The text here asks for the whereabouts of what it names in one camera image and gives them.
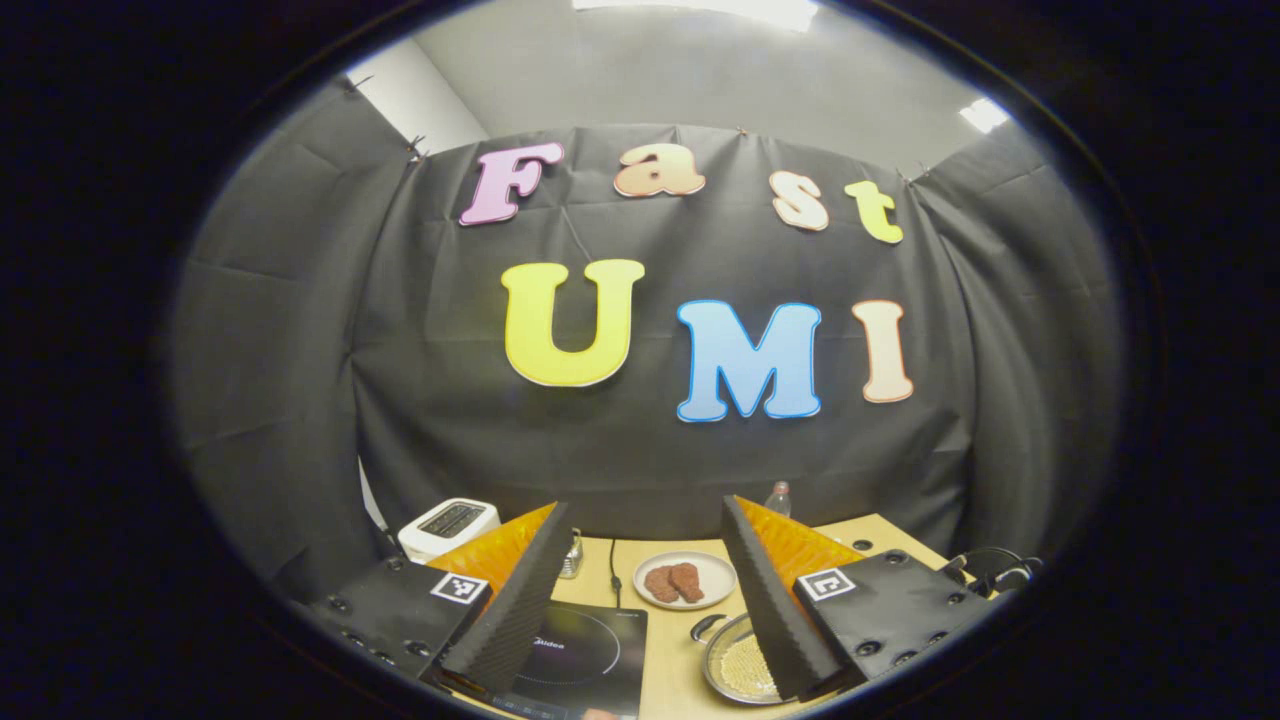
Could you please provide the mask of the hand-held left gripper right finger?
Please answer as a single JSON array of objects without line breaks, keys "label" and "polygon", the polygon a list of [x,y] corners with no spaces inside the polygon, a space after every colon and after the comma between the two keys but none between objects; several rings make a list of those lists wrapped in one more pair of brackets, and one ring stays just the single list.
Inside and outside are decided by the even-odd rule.
[{"label": "hand-held left gripper right finger", "polygon": [[991,611],[988,598],[905,550],[859,553],[736,495],[723,498],[721,537],[786,700],[893,674]]}]

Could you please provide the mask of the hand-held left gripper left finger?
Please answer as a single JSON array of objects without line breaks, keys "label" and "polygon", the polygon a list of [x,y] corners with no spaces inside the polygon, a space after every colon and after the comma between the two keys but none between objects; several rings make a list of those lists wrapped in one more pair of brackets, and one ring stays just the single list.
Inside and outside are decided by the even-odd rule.
[{"label": "hand-held left gripper left finger", "polygon": [[308,611],[402,676],[486,698],[530,657],[572,541],[568,505],[548,503],[425,564],[388,559]]}]

